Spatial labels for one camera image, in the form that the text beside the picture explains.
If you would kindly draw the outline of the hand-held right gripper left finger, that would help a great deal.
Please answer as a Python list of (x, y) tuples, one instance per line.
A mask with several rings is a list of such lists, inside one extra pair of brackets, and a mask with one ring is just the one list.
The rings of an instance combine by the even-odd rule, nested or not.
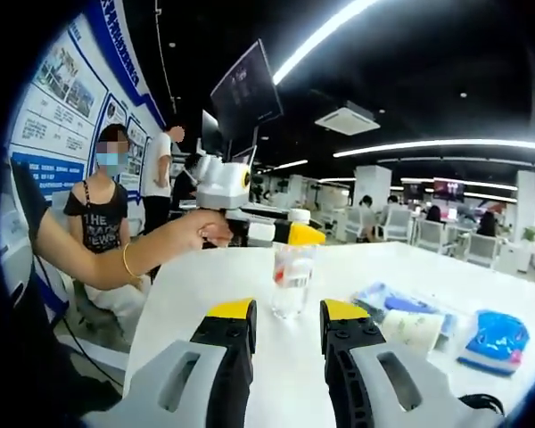
[(176, 340), (138, 369), (112, 408), (85, 427), (242, 427), (253, 381), (257, 305), (252, 298), (209, 310), (188, 341)]

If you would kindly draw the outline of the person's left hand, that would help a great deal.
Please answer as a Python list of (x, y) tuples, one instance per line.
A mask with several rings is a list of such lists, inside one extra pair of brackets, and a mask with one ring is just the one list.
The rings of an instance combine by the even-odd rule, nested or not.
[(191, 250), (200, 249), (205, 242), (227, 247), (233, 238), (225, 216), (215, 210), (193, 210), (178, 219), (177, 225)]

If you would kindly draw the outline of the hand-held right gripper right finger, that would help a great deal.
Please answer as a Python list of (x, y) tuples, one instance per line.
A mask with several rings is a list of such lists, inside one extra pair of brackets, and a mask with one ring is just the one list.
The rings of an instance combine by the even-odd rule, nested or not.
[(498, 427), (501, 402), (456, 396), (440, 369), (408, 346), (384, 339), (361, 307), (320, 302), (325, 382), (339, 427)]

